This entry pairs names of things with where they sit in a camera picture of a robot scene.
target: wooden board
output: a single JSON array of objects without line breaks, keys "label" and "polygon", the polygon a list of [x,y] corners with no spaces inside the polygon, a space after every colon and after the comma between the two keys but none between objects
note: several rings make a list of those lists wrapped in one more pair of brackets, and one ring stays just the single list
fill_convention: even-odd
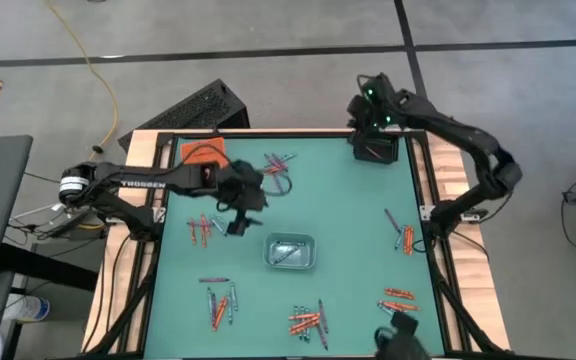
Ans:
[{"label": "wooden board", "polygon": [[[232,129],[222,130],[223,133],[255,133],[255,132],[340,132],[349,133],[350,129]],[[210,133],[212,130],[137,130],[133,133],[132,142],[128,151],[126,159],[127,165],[132,166],[153,166],[153,157],[155,154],[156,140],[159,132],[175,132],[180,134],[198,134]],[[435,177],[437,179],[437,186],[439,188],[440,197],[442,199],[453,199],[461,195],[468,189],[468,181],[461,159],[459,149],[444,142],[443,140],[429,135],[430,149],[432,154],[433,165],[435,169]],[[164,148],[163,158],[167,158],[169,146]],[[416,158],[419,163],[419,169],[422,170],[420,177],[422,185],[424,186],[424,193],[429,194],[428,191],[428,177],[423,171],[423,158],[420,149],[415,149]],[[146,190],[141,189],[121,189],[119,196],[133,205],[143,205],[146,200]],[[481,232],[478,226],[462,225],[458,231],[466,236],[469,236],[479,244],[483,245]],[[88,349],[95,346],[105,334],[106,318],[109,309],[109,294],[111,286],[112,265],[117,257],[117,252],[128,234],[125,226],[113,227],[108,235],[106,244],[105,264],[104,271],[100,271],[100,276],[104,276],[104,303],[101,307],[101,317],[97,325],[97,331],[92,334],[92,339]],[[453,253],[453,259],[457,272],[457,281],[461,290],[462,301],[479,326],[488,334],[490,339],[502,348],[509,348],[508,338],[506,336],[503,319],[501,317],[501,310],[497,301],[495,293],[495,286],[492,281],[492,274],[490,267],[486,261],[486,257],[475,247],[467,244],[466,242],[458,239],[457,235],[450,237],[450,244]],[[117,262],[115,289],[112,299],[110,325],[114,322],[115,318],[119,315],[124,308],[128,293],[129,281],[131,277],[133,261],[136,252],[136,243],[128,241],[124,246],[120,258]],[[145,269],[150,260],[151,249],[146,249],[145,261],[141,276],[143,277]],[[438,259],[441,259],[441,254],[436,250]],[[97,288],[91,305],[90,316],[84,335],[84,344],[88,341],[93,331],[95,320],[99,309],[99,301],[101,298],[101,281],[97,282]],[[143,304],[139,306],[133,316],[133,321],[130,327],[130,336],[128,341],[128,351],[136,350],[137,339],[139,334],[139,326],[141,320]],[[457,333],[456,323],[454,321],[454,314],[449,311],[449,306],[446,303],[447,318],[449,329],[454,349],[459,349],[459,335]]]}]

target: white container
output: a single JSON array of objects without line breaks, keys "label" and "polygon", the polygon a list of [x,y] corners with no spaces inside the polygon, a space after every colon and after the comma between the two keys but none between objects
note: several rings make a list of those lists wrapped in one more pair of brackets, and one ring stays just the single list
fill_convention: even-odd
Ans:
[{"label": "white container", "polygon": [[50,312],[50,302],[36,296],[10,294],[4,310],[4,320],[37,322]]}]

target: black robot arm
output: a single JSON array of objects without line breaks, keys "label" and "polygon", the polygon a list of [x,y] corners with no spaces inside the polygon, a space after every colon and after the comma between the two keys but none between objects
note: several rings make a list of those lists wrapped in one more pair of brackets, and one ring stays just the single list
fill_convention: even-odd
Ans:
[{"label": "black robot arm", "polygon": [[161,235],[161,225],[154,219],[152,209],[133,206],[110,190],[152,188],[188,197],[212,196],[219,211],[237,212],[228,225],[228,233],[243,235],[248,226],[259,224],[246,218],[246,211],[261,211],[267,206],[262,181],[263,174],[245,161],[233,161],[224,168],[214,162],[180,164],[172,169],[85,162],[64,171],[59,200],[67,206],[90,206],[103,217],[123,220],[135,240],[153,240]]},{"label": "black robot arm", "polygon": [[380,129],[399,125],[402,129],[426,130],[472,156],[479,183],[459,198],[435,205],[430,215],[435,236],[446,237],[461,221],[461,214],[484,200],[509,195],[521,179],[519,165],[492,135],[438,112],[421,96],[403,89],[395,91],[383,73],[360,75],[357,80],[362,94],[355,95],[348,105],[353,117],[349,126],[355,129],[351,141],[356,148],[364,147]]}]

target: teal tabletop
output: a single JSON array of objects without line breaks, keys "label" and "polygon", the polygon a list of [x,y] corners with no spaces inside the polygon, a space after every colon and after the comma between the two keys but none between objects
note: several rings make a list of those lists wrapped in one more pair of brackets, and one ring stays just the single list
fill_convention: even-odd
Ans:
[{"label": "teal tabletop", "polygon": [[[409,312],[419,321],[416,336],[430,354],[443,354],[426,254],[395,250],[398,234],[384,213],[388,208],[400,226],[414,229],[414,240],[422,238],[408,149],[399,141],[399,160],[383,165],[355,160],[343,138],[227,138],[227,155],[256,168],[267,164],[264,154],[297,154],[286,162],[292,190],[269,196],[262,212],[248,212],[263,225],[251,226],[243,237],[223,236],[213,228],[206,248],[198,229],[193,245],[188,221],[199,221],[201,214],[229,221],[234,211],[219,213],[210,197],[169,195],[145,358],[371,355],[375,330],[390,319],[377,307],[379,300],[417,306]],[[183,156],[179,144],[177,163]],[[278,191],[272,177],[265,178],[264,189]],[[263,247],[272,233],[311,236],[314,266],[267,265]],[[416,248],[423,251],[423,243]],[[211,326],[207,288],[219,301],[230,283],[200,283],[205,277],[229,278],[236,287],[232,324],[224,315],[217,331]],[[412,292],[415,300],[387,296],[384,288]],[[328,350],[316,329],[310,342],[289,332],[294,306],[316,312],[319,299],[329,328]]]}]

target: gray floor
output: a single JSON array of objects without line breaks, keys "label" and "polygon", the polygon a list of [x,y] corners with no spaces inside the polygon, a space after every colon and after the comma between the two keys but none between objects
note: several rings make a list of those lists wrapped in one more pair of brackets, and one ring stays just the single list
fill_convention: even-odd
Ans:
[{"label": "gray floor", "polygon": [[[576,39],[576,1],[404,0],[417,44]],[[56,1],[91,55],[402,44],[390,0]],[[0,0],[0,60],[79,56],[42,1]],[[576,179],[576,47],[418,54],[428,96],[445,113],[499,138],[525,177],[483,226],[508,336],[522,354],[576,358],[576,250],[565,242],[560,194]],[[254,127],[341,127],[358,73],[413,89],[404,53],[192,60],[98,66],[117,93],[119,134],[222,78]],[[84,66],[0,68],[0,135],[35,138],[28,170],[58,178],[87,158],[111,123],[107,94]],[[120,162],[116,145],[106,158]],[[472,166],[468,169],[473,179]],[[16,212],[56,201],[25,179]],[[576,208],[567,209],[576,240]],[[41,245],[53,254],[70,244]],[[94,269],[103,243],[65,257]],[[73,355],[90,294],[51,286],[42,324],[17,357]]]}]

